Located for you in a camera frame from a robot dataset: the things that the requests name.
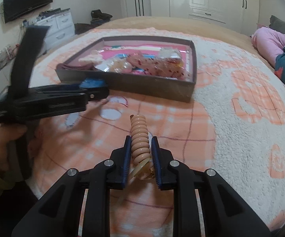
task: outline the silver screw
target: silver screw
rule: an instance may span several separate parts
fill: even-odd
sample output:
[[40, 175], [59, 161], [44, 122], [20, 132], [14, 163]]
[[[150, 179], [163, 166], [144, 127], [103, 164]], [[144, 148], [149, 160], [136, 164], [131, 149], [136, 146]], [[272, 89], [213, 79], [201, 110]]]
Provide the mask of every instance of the silver screw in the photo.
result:
[[73, 175], [75, 175], [76, 173], [77, 173], [77, 170], [74, 169], [74, 168], [69, 169], [68, 172], [67, 172], [67, 174], [68, 174], [69, 176], [73, 176]]
[[114, 165], [114, 161], [112, 161], [112, 160], [106, 160], [106, 161], [104, 161], [104, 165], [105, 165], [105, 166], [112, 166], [112, 165]]
[[180, 163], [178, 161], [170, 161], [171, 166], [178, 166]]
[[206, 174], [208, 174], [209, 176], [214, 176], [216, 174], [216, 171], [214, 169], [208, 169], [206, 171]]

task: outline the person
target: person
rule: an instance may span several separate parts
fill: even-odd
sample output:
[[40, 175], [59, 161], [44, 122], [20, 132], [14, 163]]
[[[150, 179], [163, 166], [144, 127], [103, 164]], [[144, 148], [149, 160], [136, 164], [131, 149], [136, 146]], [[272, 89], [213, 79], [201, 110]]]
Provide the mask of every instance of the person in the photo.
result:
[[[26, 131], [25, 125], [0, 124], [0, 226], [8, 235], [37, 202], [26, 183], [15, 183], [9, 172], [7, 143], [20, 138]], [[36, 150], [28, 150], [33, 157]]]

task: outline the beige coil hair tie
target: beige coil hair tie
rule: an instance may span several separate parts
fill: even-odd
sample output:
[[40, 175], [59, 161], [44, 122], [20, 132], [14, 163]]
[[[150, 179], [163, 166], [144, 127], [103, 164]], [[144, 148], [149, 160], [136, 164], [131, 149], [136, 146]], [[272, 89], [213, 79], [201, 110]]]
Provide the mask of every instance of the beige coil hair tie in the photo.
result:
[[130, 122], [131, 156], [135, 168], [130, 173], [129, 180], [135, 176], [141, 180], [154, 177], [146, 118], [143, 115], [131, 115]]

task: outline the brown coil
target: brown coil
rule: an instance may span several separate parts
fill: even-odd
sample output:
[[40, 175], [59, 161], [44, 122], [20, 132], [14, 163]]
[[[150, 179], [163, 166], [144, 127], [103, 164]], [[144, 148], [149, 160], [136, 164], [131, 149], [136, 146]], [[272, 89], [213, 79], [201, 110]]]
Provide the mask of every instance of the brown coil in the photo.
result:
[[141, 171], [150, 174], [153, 170], [151, 160], [148, 128], [146, 118], [143, 115], [130, 116], [131, 122], [131, 153], [133, 164], [136, 167], [133, 171], [137, 175]]

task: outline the mattress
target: mattress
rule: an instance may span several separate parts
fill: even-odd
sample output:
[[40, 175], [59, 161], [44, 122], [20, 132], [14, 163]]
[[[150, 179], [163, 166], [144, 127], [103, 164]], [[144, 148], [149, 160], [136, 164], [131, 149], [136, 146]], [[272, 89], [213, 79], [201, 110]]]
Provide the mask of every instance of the mattress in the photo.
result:
[[[254, 50], [250, 38], [182, 19], [127, 18], [101, 28], [42, 57], [30, 86], [59, 83], [56, 65], [101, 37], [157, 35], [194, 42], [198, 80], [193, 100], [182, 103], [111, 91], [107, 100], [89, 103], [85, 112], [43, 119], [42, 148], [29, 180], [36, 196], [41, 197], [67, 169], [89, 169], [109, 158], [129, 134], [129, 116], [142, 113], [160, 147], [192, 169], [216, 169], [271, 230], [282, 227], [285, 86]], [[136, 180], [119, 205], [122, 195], [111, 192], [112, 234], [171, 235], [172, 192], [159, 191], [153, 180]]]

